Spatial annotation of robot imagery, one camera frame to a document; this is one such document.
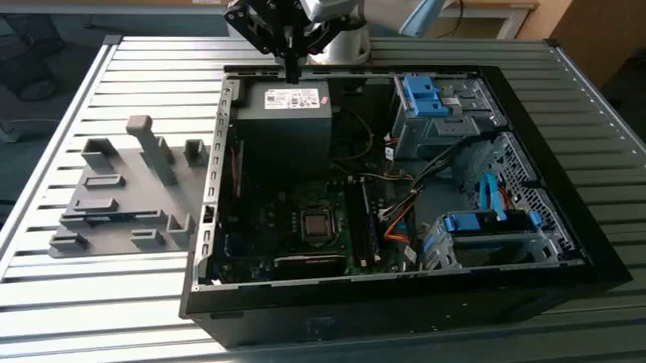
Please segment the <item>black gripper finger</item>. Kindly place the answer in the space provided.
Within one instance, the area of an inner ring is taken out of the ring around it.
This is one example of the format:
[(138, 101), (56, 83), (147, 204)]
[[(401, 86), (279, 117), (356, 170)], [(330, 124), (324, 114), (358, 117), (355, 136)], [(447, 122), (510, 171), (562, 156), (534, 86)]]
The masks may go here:
[(292, 26), (291, 34), (291, 84), (300, 80), (300, 62), (308, 55), (320, 54), (324, 47), (343, 32), (356, 30), (363, 25), (362, 20), (326, 20), (319, 27), (307, 30), (312, 23)]
[(292, 83), (292, 52), (283, 15), (279, 1), (230, 1), (223, 17), (259, 52), (282, 61), (286, 82)]

